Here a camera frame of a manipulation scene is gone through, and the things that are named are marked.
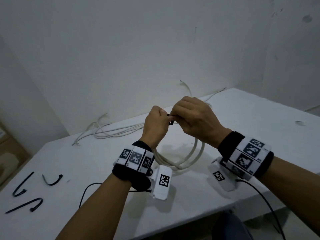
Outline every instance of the white cable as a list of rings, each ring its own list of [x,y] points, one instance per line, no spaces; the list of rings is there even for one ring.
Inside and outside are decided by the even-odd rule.
[[[189,86],[183,82],[183,81],[180,81],[182,84],[184,84],[187,89],[189,90],[190,92],[190,96],[192,97],[192,94],[191,94],[191,90],[189,88]],[[218,92],[221,92],[225,90],[225,88],[217,91],[216,93]],[[204,102],[208,101],[212,96],[214,96],[216,93],[214,93],[213,95],[211,95],[208,99],[206,99]],[[124,127],[120,127],[120,128],[115,128],[115,129],[110,129],[110,130],[103,130],[103,127],[107,126],[107,125],[110,125],[111,123],[108,123],[108,124],[103,124],[103,125],[100,125],[100,120],[102,119],[102,117],[104,117],[106,115],[103,114],[102,116],[100,116],[98,118],[97,121],[95,122],[92,122],[88,127],[87,129],[81,133],[80,136],[77,137],[77,139],[75,139],[75,141],[73,142],[72,146],[73,145],[78,145],[78,141],[80,141],[81,139],[87,137],[87,136],[90,136],[90,135],[93,135],[95,138],[98,138],[98,139],[106,139],[106,138],[110,138],[110,137],[121,137],[121,136],[126,136],[126,135],[129,135],[131,133],[134,133],[140,129],[143,128],[144,126],[144,122],[142,123],[138,123],[138,124],[134,124],[134,125],[129,125],[129,126],[124,126]],[[83,134],[85,134],[87,131],[89,131],[92,127],[92,132],[91,133],[88,133],[84,136],[82,136]],[[108,132],[112,132],[112,131],[118,131],[114,134],[110,134]],[[166,165],[166,166],[169,166],[170,168],[172,168],[172,170],[174,171],[177,171],[177,170],[183,170],[183,169],[186,169],[186,168],[189,168],[191,165],[193,165],[194,163],[196,163],[198,161],[198,159],[201,157],[204,149],[205,149],[205,143],[202,142],[202,145],[201,145],[201,149],[198,153],[198,155],[194,158],[194,160],[190,161],[189,163],[187,162],[187,160],[192,156],[192,154],[194,153],[194,151],[196,150],[196,147],[197,147],[197,144],[198,144],[198,139],[195,138],[194,139],[194,145],[193,145],[193,148],[192,150],[190,151],[190,153],[183,159],[181,159],[180,161],[178,162],[173,162],[173,161],[170,161],[169,159],[165,158],[164,156],[162,156],[160,153],[158,153],[157,149],[155,148],[153,150],[153,154],[154,154],[154,160],[159,164],[159,165]]]

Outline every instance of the wristband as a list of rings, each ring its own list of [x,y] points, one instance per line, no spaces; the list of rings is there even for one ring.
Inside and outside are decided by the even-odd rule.
[[[270,149],[269,145],[233,131],[218,147],[223,156],[220,164],[242,179],[261,177],[273,160]]]
[[[150,188],[151,182],[147,173],[154,161],[151,148],[143,141],[127,145],[114,162],[112,173],[121,180],[129,180],[138,191]]]

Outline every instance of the black wristband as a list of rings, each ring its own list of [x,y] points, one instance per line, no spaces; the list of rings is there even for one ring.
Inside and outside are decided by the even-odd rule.
[[[134,142],[132,145],[152,152],[150,146],[148,146],[143,141],[138,140]],[[121,180],[129,180],[132,184],[132,188],[134,188],[135,190],[145,191],[149,189],[151,186],[151,182],[147,178],[146,174],[128,168],[124,165],[114,165],[112,173]]]
[[[233,131],[228,134],[226,138],[224,138],[224,140],[220,143],[220,145],[218,146],[218,151],[222,155],[222,160],[225,163],[229,160],[234,150],[244,138],[244,135]],[[274,153],[270,151],[253,176],[261,177],[270,167],[273,157]]]

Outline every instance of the white tabletop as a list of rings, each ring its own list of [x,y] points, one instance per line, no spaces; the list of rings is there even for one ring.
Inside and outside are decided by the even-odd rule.
[[[271,145],[278,157],[320,173],[320,117],[235,88],[214,95],[208,102],[225,127],[259,139]],[[109,128],[143,122],[145,117],[146,114],[130,118],[109,125]],[[295,121],[303,121],[306,126],[296,125]],[[47,143],[0,192],[0,239],[54,239],[78,209],[86,186],[103,182],[124,145],[132,144],[141,134],[142,130],[108,139],[89,136],[75,146],[71,144],[78,135]],[[194,139],[184,134],[179,125],[172,125],[157,149],[174,160],[185,157],[193,143]],[[129,193],[114,239],[142,238],[237,204],[248,204],[252,199],[258,200],[255,198],[257,193],[248,185],[228,193],[219,187],[207,169],[218,156],[216,149],[206,145],[196,164],[173,175],[166,201],[153,199],[144,192]],[[14,189],[33,171],[20,188],[27,192],[13,197]],[[48,186],[41,174],[48,182],[56,181],[59,174],[63,174],[63,178],[58,184]],[[251,182],[268,194],[266,187],[255,178]],[[84,200],[97,187],[91,186]],[[37,202],[4,214],[38,197],[44,201],[34,212],[29,209]],[[255,212],[251,215],[254,217],[258,210],[251,208],[249,211]]]

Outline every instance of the person's left forearm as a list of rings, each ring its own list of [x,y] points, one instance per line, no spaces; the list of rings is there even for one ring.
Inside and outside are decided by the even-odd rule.
[[[130,181],[122,181],[111,173],[77,210],[56,240],[113,239],[130,187]]]

